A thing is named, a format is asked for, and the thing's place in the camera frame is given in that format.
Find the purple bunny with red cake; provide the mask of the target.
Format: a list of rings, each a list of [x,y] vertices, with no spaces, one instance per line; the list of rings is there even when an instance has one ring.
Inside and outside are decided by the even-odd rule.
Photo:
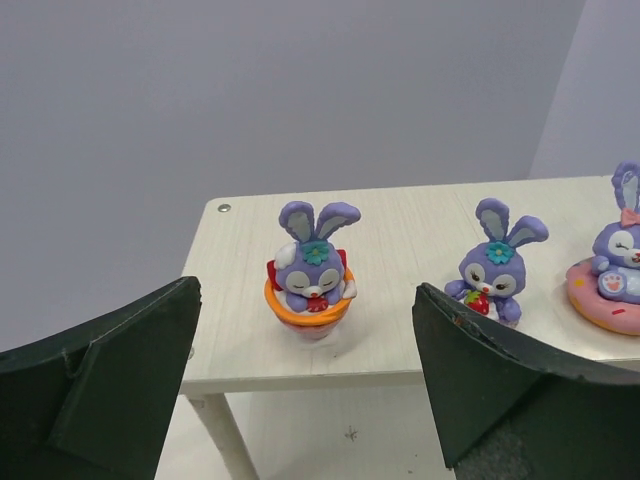
[[[526,267],[517,249],[543,242],[549,231],[537,217],[525,215],[509,225],[509,208],[485,198],[475,210],[488,240],[471,249],[459,264],[461,278],[448,282],[444,292],[469,309],[514,328],[522,311],[515,296],[526,287]]]

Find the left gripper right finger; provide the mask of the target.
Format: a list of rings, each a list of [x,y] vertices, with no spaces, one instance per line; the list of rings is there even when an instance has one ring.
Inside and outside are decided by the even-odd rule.
[[[636,479],[639,374],[552,347],[423,283],[413,328],[459,479]]]

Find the large bunny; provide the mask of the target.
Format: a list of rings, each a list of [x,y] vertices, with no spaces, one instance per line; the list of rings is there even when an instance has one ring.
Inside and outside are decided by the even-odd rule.
[[[639,165],[620,163],[611,178],[619,220],[596,236],[593,256],[566,271],[567,296],[586,320],[639,334]]]

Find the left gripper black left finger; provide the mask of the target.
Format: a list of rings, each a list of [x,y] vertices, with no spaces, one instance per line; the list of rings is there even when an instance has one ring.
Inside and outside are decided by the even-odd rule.
[[[182,277],[2,352],[2,478],[154,478],[200,310]]]

